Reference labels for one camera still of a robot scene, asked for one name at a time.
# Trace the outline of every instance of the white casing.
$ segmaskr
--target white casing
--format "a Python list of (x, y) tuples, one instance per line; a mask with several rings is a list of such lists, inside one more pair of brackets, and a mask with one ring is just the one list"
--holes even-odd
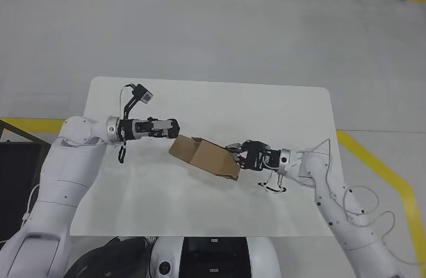
[[(72, 245), (70, 225), (98, 175), (107, 146), (90, 136), (95, 132), (86, 124), (89, 119), (73, 117), (71, 121), (81, 122), (76, 125), (78, 131), (64, 129), (68, 132), (62, 130), (62, 138), (52, 144), (41, 169), (37, 202), (26, 224), (0, 251), (0, 278), (59, 278), (65, 274)], [(64, 138), (93, 145), (72, 146)]]
[[(342, 206), (346, 185), (334, 184), (330, 175), (327, 185), (326, 163), (327, 155), (324, 154), (306, 153), (302, 156), (302, 165), (315, 181), (315, 203), (319, 212), (345, 252), (355, 275), (358, 278), (407, 277), (370, 225), (358, 227), (347, 221), (344, 210), (336, 203)], [(348, 193), (345, 203), (346, 210), (361, 212), (362, 208), (354, 194)], [(367, 225), (370, 221), (367, 215), (349, 216), (351, 221), (359, 226)]]
[[(158, 238), (151, 253), (149, 271), (153, 278), (178, 278), (179, 266), (184, 237)], [(275, 248), (269, 238), (247, 238), (249, 261), (251, 263), (252, 278), (281, 278), (281, 270)], [(167, 261), (171, 271), (162, 275), (158, 266)]]

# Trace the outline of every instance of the yellow floor line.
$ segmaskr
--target yellow floor line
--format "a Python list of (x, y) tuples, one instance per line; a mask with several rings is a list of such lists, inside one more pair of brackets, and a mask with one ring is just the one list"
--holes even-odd
[(58, 133), (64, 120), (62, 119), (33, 119), (23, 117), (0, 117), (7, 122), (26, 132)]
[(420, 3), (426, 3), (426, 0), (408, 0), (409, 2), (420, 2)]
[[(18, 127), (27, 132), (43, 132), (58, 133), (64, 120), (62, 119), (29, 119), (29, 118), (13, 118), (0, 117), (11, 125)], [(352, 136), (342, 130), (337, 131), (338, 141), (356, 157), (364, 162), (373, 172), (377, 173), (381, 178), (387, 181), (394, 189), (396, 189), (402, 199), (404, 211), (407, 217), (407, 224), (416, 251), (416, 257), (419, 262), (426, 261), (426, 234), (424, 224), (421, 220), (420, 212), (416, 202), (413, 188), (403, 178), (392, 171), (386, 164), (376, 158), (365, 147), (359, 144)], [(421, 275), (424, 275), (425, 266), (420, 266)]]
[[(415, 247), (418, 262), (426, 262), (426, 233), (424, 224), (421, 220), (418, 204), (416, 203), (413, 188), (402, 177), (392, 171), (386, 164), (376, 158), (365, 147), (359, 144), (347, 132), (338, 130), (338, 141), (356, 157), (364, 162), (373, 172), (387, 181), (394, 189), (396, 189), (402, 200), (404, 211), (406, 212), (407, 224), (412, 237), (413, 246)], [(420, 266), (421, 276), (424, 275), (426, 266)]]

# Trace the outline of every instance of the black panel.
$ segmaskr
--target black panel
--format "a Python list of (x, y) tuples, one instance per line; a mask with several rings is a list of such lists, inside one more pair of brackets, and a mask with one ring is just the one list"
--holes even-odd
[(0, 144), (0, 240), (9, 239), (21, 226), (40, 150), (41, 145), (30, 142)]
[(246, 238), (185, 238), (180, 278), (250, 278)]

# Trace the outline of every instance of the brown cardboard box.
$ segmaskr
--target brown cardboard box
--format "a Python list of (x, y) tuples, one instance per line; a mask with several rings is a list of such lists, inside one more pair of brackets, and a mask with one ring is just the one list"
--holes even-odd
[(240, 167), (221, 146), (202, 138), (179, 135), (170, 154), (216, 176), (237, 180)]

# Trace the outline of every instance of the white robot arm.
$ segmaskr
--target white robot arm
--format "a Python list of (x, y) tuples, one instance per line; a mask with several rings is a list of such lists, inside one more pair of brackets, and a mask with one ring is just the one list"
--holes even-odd
[[(331, 163), (329, 151), (320, 152), (317, 148), (298, 152), (273, 150), (262, 142), (251, 140), (229, 145), (227, 149), (242, 169), (275, 171), (278, 174), (277, 188), (259, 183), (268, 190), (276, 193), (286, 191), (281, 185), (284, 177), (314, 188), (316, 206), (358, 278), (407, 277), (387, 250), (382, 237), (370, 227), (367, 212), (361, 208), (352, 190), (331, 180), (328, 175)], [(247, 152), (246, 157), (241, 155), (243, 152)]]
[(71, 117), (64, 122), (42, 166), (37, 202), (22, 228), (0, 251), (0, 278), (61, 278), (71, 248), (72, 219), (98, 175), (107, 145), (122, 144), (122, 162), (127, 140), (178, 136), (174, 119), (128, 119), (137, 101), (147, 103), (152, 97), (141, 85), (130, 86), (136, 91), (122, 120), (110, 117), (97, 123)]

